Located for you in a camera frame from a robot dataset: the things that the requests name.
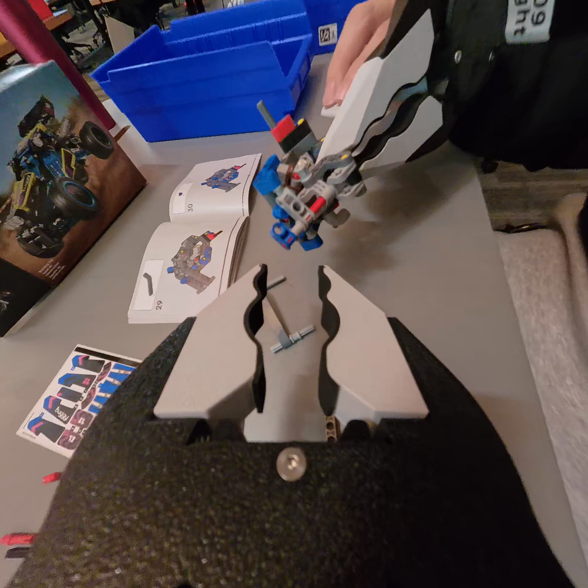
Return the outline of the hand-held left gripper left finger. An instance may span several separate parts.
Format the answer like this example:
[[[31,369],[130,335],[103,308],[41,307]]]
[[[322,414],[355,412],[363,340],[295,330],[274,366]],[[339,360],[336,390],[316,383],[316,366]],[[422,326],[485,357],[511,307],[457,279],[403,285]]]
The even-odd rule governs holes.
[[[254,266],[204,308],[153,409],[158,419],[230,419],[263,412],[266,375],[256,334],[263,326],[268,267]]]

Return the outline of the lego set box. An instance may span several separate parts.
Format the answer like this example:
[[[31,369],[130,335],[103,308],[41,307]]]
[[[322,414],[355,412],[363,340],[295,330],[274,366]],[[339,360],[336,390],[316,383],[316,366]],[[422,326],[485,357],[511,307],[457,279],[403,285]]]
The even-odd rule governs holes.
[[[57,64],[1,72],[1,337],[63,282],[145,186]]]

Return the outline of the white fuzzy cloth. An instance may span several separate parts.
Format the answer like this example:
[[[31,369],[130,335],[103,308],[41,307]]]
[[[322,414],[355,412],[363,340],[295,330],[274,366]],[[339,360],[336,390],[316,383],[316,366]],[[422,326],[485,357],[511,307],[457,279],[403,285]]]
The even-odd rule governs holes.
[[[497,241],[541,407],[587,555],[587,195],[547,228]]]

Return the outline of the grey lego beam with axles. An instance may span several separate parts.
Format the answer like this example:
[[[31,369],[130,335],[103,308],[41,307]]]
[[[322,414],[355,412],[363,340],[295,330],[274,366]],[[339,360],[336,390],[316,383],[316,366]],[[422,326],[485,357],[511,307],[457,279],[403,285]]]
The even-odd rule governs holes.
[[[276,286],[283,284],[286,279],[286,276],[278,275],[275,278],[269,280],[267,283],[267,292]],[[308,325],[292,333],[287,332],[286,327],[278,315],[276,307],[273,304],[269,293],[266,294],[266,297],[263,300],[262,308],[264,324],[268,326],[268,328],[272,331],[273,334],[275,334],[276,337],[275,342],[270,346],[270,351],[274,355],[291,348],[298,342],[302,341],[305,337],[316,331],[316,327],[314,325]]]

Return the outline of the blue plastic storage bin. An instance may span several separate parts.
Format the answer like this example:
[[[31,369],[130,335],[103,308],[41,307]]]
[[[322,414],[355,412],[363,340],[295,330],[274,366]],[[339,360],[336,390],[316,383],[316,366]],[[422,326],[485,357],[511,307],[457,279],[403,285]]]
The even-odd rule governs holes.
[[[349,12],[362,1],[304,1],[313,35],[313,53],[332,53]]]
[[[313,59],[303,1],[259,1],[152,26],[92,78],[146,142],[267,130],[291,114]]]

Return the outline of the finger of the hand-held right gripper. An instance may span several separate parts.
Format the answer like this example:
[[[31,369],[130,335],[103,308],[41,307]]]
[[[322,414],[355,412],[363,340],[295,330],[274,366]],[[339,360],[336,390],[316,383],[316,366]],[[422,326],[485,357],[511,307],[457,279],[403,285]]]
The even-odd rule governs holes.
[[[442,104],[430,95],[406,99],[392,122],[357,153],[357,168],[369,179],[404,165],[443,125]]]
[[[386,56],[374,57],[359,68],[327,132],[320,158],[349,150],[357,162],[359,149],[393,121],[406,99],[432,96],[426,76],[434,40],[428,8]]]

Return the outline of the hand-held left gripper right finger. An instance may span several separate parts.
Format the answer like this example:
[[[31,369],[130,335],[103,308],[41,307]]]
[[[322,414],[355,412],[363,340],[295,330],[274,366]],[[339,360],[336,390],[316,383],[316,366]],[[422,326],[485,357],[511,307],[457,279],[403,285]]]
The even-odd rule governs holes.
[[[318,269],[320,351],[318,397],[340,422],[422,419],[422,393],[386,314],[334,269]]]

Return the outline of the person's right hand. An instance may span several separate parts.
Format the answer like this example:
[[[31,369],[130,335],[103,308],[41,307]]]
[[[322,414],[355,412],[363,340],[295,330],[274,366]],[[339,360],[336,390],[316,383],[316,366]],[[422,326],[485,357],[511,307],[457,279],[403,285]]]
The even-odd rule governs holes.
[[[364,1],[348,14],[327,70],[324,108],[340,105],[359,68],[385,39],[396,1]]]

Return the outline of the red lego pin black axle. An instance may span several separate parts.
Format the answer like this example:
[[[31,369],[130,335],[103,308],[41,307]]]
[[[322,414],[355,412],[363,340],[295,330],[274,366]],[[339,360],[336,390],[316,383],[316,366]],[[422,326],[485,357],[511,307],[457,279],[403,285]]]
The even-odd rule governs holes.
[[[37,533],[9,533],[1,537],[1,546],[6,547],[5,559],[24,559],[38,537]]]

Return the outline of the maroon drinking bottle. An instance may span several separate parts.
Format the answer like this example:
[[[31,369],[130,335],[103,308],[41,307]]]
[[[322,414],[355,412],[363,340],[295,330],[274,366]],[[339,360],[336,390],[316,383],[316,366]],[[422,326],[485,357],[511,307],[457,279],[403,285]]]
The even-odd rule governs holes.
[[[1,32],[28,63],[55,62],[107,130],[116,126],[67,53],[28,1],[1,1]]]

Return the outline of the partly built lego buggy model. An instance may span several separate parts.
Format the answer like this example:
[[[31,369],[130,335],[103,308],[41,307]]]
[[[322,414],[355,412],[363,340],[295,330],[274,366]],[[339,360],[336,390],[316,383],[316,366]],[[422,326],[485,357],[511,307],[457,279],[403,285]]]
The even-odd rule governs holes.
[[[349,150],[320,158],[324,139],[305,119],[295,122],[287,114],[275,121],[262,100],[256,107],[283,151],[268,158],[253,181],[272,209],[270,236],[286,250],[295,243],[305,251],[317,249],[323,244],[321,223],[335,229],[350,217],[341,199],[366,191],[356,159]]]

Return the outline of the lego instruction booklet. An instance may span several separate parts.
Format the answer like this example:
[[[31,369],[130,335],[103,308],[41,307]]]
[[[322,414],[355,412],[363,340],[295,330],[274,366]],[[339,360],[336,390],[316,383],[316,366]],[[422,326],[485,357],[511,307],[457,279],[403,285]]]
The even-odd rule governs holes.
[[[131,325],[180,323],[235,280],[262,155],[196,164],[169,202],[169,221],[143,254],[128,309]]]

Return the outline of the lego sticker sheet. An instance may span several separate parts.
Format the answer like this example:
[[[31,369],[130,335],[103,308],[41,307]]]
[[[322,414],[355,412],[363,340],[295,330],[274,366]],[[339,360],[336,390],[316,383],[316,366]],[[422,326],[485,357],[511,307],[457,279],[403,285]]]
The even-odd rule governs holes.
[[[142,360],[76,345],[16,435],[70,459],[107,401]]]

